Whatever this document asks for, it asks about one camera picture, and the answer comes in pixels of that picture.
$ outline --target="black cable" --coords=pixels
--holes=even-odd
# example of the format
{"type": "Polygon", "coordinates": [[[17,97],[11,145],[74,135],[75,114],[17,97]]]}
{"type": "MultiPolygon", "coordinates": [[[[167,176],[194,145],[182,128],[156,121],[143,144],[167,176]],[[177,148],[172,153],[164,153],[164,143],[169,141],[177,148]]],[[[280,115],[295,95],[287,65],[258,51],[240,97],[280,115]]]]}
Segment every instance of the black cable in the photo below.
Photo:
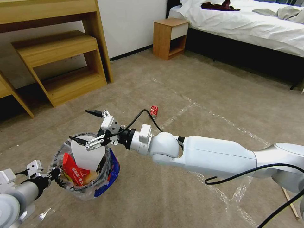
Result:
{"type": "Polygon", "coordinates": [[[136,116],[136,117],[129,123],[129,125],[126,126],[123,130],[121,130],[120,132],[115,133],[115,134],[109,134],[109,135],[107,135],[107,136],[108,136],[108,137],[116,136],[116,135],[119,135],[119,134],[123,133],[124,131],[128,130],[129,127],[131,127],[132,124],[135,123],[135,121],[140,117],[140,115],[141,115],[143,112],[148,113],[149,116],[150,116],[150,118],[151,118],[151,120],[152,120],[152,122],[153,122],[154,125],[157,127],[157,129],[160,130],[161,132],[163,132],[163,131],[159,128],[159,126],[157,125],[157,123],[155,122],[155,120],[153,119],[153,117],[151,116],[150,112],[149,112],[147,109],[143,109],[143,110],[141,110],[141,111],[137,114],[137,116],[136,116]]]}
{"type": "MultiPolygon", "coordinates": [[[[242,172],[240,174],[234,175],[232,177],[229,177],[227,179],[224,180],[220,180],[220,181],[215,181],[215,182],[208,182],[212,179],[215,179],[217,177],[211,177],[205,180],[205,184],[207,185],[216,185],[216,184],[221,184],[221,183],[225,183],[227,181],[233,180],[237,177],[246,175],[248,173],[257,171],[259,169],[263,169],[263,168],[267,168],[267,167],[274,167],[274,166],[287,166],[287,167],[291,167],[294,169],[297,169],[299,171],[301,171],[304,174],[304,170],[301,169],[300,167],[294,166],[294,165],[290,165],[290,164],[284,164],[284,163],[275,163],[275,164],[269,164],[269,165],[263,165],[263,166],[259,166],[250,170],[247,170],[245,172],[242,172]]],[[[296,196],[294,196],[292,199],[288,200],[286,203],[284,203],[282,206],[280,206],[278,209],[276,209],[274,212],[271,213],[271,215],[269,215],[259,226],[258,228],[262,228],[263,226],[265,226],[274,216],[276,216],[278,213],[280,213],[284,208],[286,208],[289,204],[295,202],[297,199],[299,199],[301,196],[304,195],[304,189],[302,191],[300,191],[298,194],[296,194],[296,196]]]]}

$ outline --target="red snack package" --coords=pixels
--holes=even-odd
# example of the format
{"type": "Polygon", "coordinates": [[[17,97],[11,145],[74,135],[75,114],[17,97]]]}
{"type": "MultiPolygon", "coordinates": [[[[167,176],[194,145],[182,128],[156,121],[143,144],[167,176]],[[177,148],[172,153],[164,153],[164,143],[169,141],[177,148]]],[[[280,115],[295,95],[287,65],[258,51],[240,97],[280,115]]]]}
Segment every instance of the red snack package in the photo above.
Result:
{"type": "Polygon", "coordinates": [[[90,172],[89,170],[78,168],[74,159],[68,153],[64,153],[62,169],[78,186],[83,186],[83,177],[90,172]]]}

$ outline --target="white wall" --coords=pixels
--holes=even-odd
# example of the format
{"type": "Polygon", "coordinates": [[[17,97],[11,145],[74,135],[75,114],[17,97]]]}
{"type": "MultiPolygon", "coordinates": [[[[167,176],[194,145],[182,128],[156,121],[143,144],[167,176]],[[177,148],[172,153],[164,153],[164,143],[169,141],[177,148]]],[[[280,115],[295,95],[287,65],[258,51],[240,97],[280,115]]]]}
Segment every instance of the white wall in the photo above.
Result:
{"type": "Polygon", "coordinates": [[[109,57],[153,44],[153,21],[166,17],[167,0],[98,0],[109,57]]]}
{"type": "MultiPolygon", "coordinates": [[[[115,57],[153,43],[153,21],[165,18],[167,0],[98,0],[109,57],[115,57]]],[[[34,79],[11,42],[59,32],[80,30],[81,22],[32,28],[0,34],[0,70],[14,87],[34,79]]],[[[85,66],[83,55],[37,67],[41,79],[85,66]]]]}

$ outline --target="desk leg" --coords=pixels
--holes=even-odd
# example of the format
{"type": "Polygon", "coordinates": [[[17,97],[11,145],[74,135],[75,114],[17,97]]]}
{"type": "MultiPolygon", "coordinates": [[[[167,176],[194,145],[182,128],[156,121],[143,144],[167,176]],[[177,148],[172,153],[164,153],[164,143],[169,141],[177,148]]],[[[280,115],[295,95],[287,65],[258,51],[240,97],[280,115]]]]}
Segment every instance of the desk leg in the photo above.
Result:
{"type": "Polygon", "coordinates": [[[85,32],[97,40],[106,79],[114,82],[97,0],[96,5],[98,9],[97,12],[89,13],[88,17],[82,20],[82,23],[85,32]]]}

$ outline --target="wooden nightstand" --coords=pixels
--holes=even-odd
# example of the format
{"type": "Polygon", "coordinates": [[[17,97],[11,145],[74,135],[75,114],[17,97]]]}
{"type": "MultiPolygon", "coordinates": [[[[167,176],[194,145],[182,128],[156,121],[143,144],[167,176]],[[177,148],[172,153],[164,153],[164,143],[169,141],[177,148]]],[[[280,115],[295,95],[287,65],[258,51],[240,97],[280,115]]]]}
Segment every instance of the wooden nightstand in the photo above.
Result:
{"type": "Polygon", "coordinates": [[[153,54],[169,60],[185,51],[189,21],[167,18],[154,22],[153,54]]]}

